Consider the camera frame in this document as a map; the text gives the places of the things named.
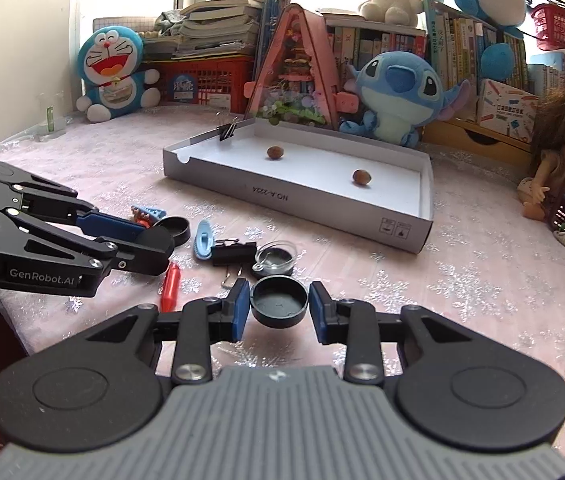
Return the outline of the brown nut right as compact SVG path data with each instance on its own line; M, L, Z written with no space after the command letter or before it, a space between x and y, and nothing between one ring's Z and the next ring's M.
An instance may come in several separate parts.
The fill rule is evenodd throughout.
M352 174L353 182L358 186L367 186L371 182L371 174L363 169L357 169Z

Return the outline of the red crayon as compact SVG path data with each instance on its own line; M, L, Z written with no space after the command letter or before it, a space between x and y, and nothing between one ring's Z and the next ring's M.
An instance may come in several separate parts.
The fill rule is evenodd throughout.
M179 265L172 261L164 276L160 298L161 313L173 312L176 309L181 277L182 271L180 271Z

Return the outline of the black binder clip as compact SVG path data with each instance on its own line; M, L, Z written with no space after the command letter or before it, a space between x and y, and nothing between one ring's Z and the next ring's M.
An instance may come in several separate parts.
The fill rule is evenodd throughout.
M211 262L214 268L224 268L226 271L222 286L231 289L242 272L250 269L255 263L258 245L255 242L242 243L238 238L217 240L211 250Z

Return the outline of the blue upright books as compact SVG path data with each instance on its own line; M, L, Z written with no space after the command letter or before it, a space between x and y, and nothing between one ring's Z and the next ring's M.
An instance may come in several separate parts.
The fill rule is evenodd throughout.
M256 45L253 80L258 79L264 64L269 44L273 40L277 24L283 10L290 4L291 0L264 0L261 13L260 32L258 33L258 44Z

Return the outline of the plain blue hair clip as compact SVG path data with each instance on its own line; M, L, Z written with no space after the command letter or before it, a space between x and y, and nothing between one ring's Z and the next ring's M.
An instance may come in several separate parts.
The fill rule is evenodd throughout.
M202 261L210 260L214 245L215 237L211 223L208 220L201 220L194 237L194 255Z

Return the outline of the clear round container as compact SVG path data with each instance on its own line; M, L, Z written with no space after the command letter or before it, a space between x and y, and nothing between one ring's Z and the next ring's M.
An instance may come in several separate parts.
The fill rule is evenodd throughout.
M286 240L267 243L256 252L254 263L264 260L293 261L295 265L297 260L296 246Z

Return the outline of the white pencil box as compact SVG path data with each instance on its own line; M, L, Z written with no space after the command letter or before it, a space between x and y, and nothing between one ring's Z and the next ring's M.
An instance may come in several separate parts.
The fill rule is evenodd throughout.
M509 84L483 79L477 101L477 123L486 129L530 144L534 133L538 96Z

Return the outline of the black round cap cup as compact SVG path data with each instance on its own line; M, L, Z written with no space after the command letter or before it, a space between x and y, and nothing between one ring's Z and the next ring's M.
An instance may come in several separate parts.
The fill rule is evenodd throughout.
M255 320L269 328L296 326L306 314L308 292L291 276L261 278L252 288L250 304Z

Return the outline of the blue Stitch plush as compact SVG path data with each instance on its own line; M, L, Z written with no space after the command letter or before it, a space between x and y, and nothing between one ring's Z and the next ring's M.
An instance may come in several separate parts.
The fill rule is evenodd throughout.
M433 67L409 52L383 52L349 71L366 112L359 124L345 120L339 130L404 148L416 148L423 127L453 118L470 98L470 81L446 90Z

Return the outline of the Doraemon plush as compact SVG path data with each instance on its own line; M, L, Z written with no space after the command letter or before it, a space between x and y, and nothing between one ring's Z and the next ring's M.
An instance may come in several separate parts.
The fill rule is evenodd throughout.
M125 26L102 27L82 45L77 69L85 93L76 108L89 122L107 122L159 104L161 92L154 85L160 73L139 70L143 56L141 37Z

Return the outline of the brown nut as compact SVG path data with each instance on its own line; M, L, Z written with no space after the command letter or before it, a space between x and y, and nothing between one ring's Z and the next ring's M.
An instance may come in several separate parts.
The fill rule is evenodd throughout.
M357 169L352 174L353 182L358 186L367 186L371 182L371 174L363 169Z
M266 154L269 159L278 160L283 157L284 149L281 146L274 145L267 150Z

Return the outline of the stack of books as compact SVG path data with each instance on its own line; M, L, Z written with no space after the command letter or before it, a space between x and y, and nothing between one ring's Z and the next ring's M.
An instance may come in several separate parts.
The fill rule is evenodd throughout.
M144 32L147 61L255 56L264 0L204 0L165 11Z

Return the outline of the blue hair clip with bears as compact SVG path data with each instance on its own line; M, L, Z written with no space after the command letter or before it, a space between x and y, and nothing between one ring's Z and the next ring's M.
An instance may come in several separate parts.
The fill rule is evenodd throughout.
M166 211L160 208L146 207L146 206L132 206L133 222L150 229L160 220L166 217Z

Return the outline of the pink triangular miniature house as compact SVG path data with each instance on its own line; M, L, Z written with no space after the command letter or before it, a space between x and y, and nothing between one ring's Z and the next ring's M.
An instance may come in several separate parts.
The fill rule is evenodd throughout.
M359 97L343 89L322 16L297 3L279 18L262 68L244 86L246 116L337 130Z

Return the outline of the brown haired doll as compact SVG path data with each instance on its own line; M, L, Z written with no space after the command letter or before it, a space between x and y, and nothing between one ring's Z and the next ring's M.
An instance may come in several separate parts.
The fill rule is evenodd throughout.
M545 221L565 180L565 88L538 102L529 174L517 186L522 216Z

